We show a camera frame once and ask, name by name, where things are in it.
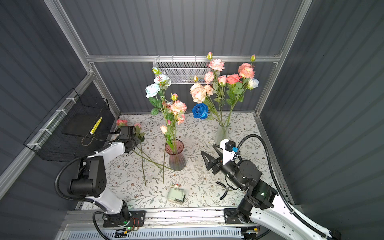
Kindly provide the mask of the clear frosted glass vase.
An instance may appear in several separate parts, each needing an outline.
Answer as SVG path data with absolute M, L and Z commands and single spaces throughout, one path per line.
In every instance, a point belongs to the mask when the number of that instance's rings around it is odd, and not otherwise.
M 218 123 L 218 129 L 215 137 L 215 144 L 220 145 L 221 141 L 228 138 L 230 123 Z

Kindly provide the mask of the dark red glass vase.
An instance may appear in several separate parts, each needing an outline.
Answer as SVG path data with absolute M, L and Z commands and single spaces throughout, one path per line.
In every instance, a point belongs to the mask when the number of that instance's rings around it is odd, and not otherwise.
M 187 159 L 184 156 L 185 146 L 180 140 L 176 140 L 175 143 L 175 150 L 173 150 L 168 144 L 166 144 L 165 151 L 169 156 L 170 169 L 174 171 L 181 171 L 187 165 Z

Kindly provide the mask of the pink tulip bud stem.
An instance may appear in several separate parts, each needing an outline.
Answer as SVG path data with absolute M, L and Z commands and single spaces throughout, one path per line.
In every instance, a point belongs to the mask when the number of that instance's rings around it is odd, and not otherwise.
M 164 136 L 166 137 L 166 143 L 168 144 L 168 146 L 171 148 L 171 150 L 173 151 L 174 150 L 174 143 L 173 143 L 173 136 L 174 136 L 174 132 L 173 132 L 173 127 L 172 126 L 161 126 L 161 131 L 162 133 L 164 134 Z

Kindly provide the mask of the small pink rose spray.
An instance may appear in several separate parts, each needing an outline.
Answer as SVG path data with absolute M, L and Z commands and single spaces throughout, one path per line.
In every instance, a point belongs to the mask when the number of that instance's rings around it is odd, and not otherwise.
M 187 110 L 187 106 L 185 103 L 179 100 L 179 96 L 177 94 L 171 95 L 171 101 L 166 102 L 166 117 L 167 117 L 167 127 L 173 127 L 173 143 L 174 150 L 176 149 L 176 140 L 177 140 L 177 126 L 182 124 L 185 119 L 185 112 Z

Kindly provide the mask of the mint white peony spray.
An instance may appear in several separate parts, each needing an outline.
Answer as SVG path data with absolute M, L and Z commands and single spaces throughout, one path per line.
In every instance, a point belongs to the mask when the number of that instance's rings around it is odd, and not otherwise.
M 171 85 L 171 79 L 162 74 L 158 68 L 152 68 L 152 72 L 155 79 L 153 84 L 146 86 L 146 98 L 153 106 L 151 115 L 155 116 L 161 113 L 165 120 L 165 126 L 167 126 L 166 102 L 170 101 L 166 98 L 166 90 Z

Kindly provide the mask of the cream rose stem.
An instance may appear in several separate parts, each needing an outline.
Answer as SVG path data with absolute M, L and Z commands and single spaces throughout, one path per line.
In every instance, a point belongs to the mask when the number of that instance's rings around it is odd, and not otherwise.
M 198 104 L 203 103 L 205 101 L 206 96 L 207 96 L 207 92 L 206 92 L 205 88 L 198 83 L 191 86 L 190 93 L 191 93 L 191 96 L 193 98 L 193 102 L 198 103 Z

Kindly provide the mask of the cream white flower spray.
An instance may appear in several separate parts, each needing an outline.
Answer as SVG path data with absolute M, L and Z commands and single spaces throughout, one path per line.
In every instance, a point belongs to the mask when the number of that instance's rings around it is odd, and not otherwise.
M 224 98 L 216 73 L 214 71 L 209 71 L 205 74 L 205 84 L 198 82 L 197 77 L 195 77 L 194 80 L 195 83 L 190 88 L 193 102 L 207 105 L 210 111 L 208 118 L 212 120 L 215 119 L 223 125 L 222 108 Z

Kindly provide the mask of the coral red rose stem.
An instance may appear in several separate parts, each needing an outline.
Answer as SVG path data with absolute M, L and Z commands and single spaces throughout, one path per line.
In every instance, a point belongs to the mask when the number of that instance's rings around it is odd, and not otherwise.
M 222 103 L 226 103 L 230 106 L 230 113 L 227 119 L 223 122 L 230 123 L 231 113 L 234 110 L 237 103 L 242 103 L 244 100 L 244 86 L 242 82 L 242 77 L 238 74 L 226 75 L 227 83 L 224 87 L 221 87 L 223 95 Z

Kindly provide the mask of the pink rose stem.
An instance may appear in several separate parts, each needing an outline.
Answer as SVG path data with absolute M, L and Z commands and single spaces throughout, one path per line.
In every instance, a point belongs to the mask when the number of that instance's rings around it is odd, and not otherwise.
M 224 87 L 227 83 L 227 76 L 218 77 L 218 83 L 220 87 Z

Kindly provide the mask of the orange pink peony spray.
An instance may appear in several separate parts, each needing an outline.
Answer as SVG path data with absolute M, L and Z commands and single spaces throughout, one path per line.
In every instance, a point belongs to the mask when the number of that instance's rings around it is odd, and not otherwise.
M 237 74 L 242 77 L 242 82 L 243 82 L 243 86 L 245 89 L 244 95 L 245 95 L 246 91 L 249 90 L 249 89 L 247 89 L 248 81 L 250 79 L 254 78 L 254 76 L 255 76 L 255 65 L 254 65 L 255 60 L 256 60 L 256 56 L 252 55 L 250 57 L 249 63 L 243 63 L 238 67 L 238 73 Z

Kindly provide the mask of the white blue rose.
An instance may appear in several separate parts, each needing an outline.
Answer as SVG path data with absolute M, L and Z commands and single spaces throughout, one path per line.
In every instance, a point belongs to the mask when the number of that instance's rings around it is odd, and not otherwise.
M 259 87 L 259 80 L 252 78 L 248 81 L 247 89 L 253 90 L 253 89 L 258 88 L 258 87 Z

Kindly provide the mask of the pink peony flower spray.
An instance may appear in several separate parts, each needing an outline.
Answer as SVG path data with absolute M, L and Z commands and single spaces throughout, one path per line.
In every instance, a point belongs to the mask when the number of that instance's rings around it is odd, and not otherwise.
M 204 103 L 208 106 L 211 112 L 209 119 L 215 119 L 220 125 L 224 126 L 224 88 L 227 84 L 227 79 L 225 76 L 221 76 L 221 73 L 225 69 L 225 62 L 221 59 L 214 59 L 212 52 L 208 52 L 207 59 L 209 60 L 207 65 L 209 71 L 204 76 L 204 81 L 206 83 L 204 88 L 207 93 Z

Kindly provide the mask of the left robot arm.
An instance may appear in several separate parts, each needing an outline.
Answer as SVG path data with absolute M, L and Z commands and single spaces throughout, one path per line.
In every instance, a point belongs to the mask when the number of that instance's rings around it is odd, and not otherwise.
M 71 180 L 69 186 L 71 195 L 90 200 L 106 214 L 114 226 L 127 225 L 132 217 L 127 203 L 107 187 L 106 164 L 120 155 L 132 152 L 140 143 L 137 137 L 126 137 L 83 158 L 81 163 L 84 168 L 79 169 L 79 176 Z

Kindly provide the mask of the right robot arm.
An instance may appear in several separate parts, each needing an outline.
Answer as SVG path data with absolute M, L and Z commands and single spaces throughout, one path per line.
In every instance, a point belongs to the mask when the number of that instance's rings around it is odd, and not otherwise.
M 250 160 L 234 162 L 235 152 L 213 145 L 218 157 L 201 152 L 208 171 L 223 173 L 235 189 L 246 191 L 237 207 L 242 223 L 267 227 L 286 240 L 340 240 L 341 232 L 329 230 L 310 220 L 292 205 L 285 204 L 276 189 L 261 180 L 262 172 Z

